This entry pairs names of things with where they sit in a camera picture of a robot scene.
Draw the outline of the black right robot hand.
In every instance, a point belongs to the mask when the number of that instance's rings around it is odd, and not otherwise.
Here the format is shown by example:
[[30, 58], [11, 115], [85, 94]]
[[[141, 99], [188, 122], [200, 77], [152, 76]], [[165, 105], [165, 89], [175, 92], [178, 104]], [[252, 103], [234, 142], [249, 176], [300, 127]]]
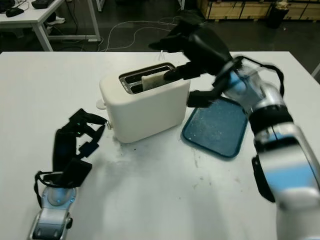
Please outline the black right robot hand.
[[232, 60], [226, 44], [205, 23], [180, 20], [167, 36], [152, 42], [153, 50], [182, 52], [189, 60], [164, 74], [165, 81], [188, 80], [202, 74], [217, 75]]

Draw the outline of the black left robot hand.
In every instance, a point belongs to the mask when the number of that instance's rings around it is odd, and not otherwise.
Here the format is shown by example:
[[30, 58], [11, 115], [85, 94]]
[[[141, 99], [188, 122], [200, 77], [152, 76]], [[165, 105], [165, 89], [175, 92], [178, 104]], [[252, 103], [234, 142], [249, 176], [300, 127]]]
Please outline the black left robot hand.
[[[53, 171], [63, 171], [72, 159], [81, 160], [91, 155], [98, 147], [105, 130], [107, 119], [86, 112], [80, 108], [69, 119], [69, 122], [55, 133], [52, 167]], [[90, 142], [77, 148], [77, 138], [88, 135]]]

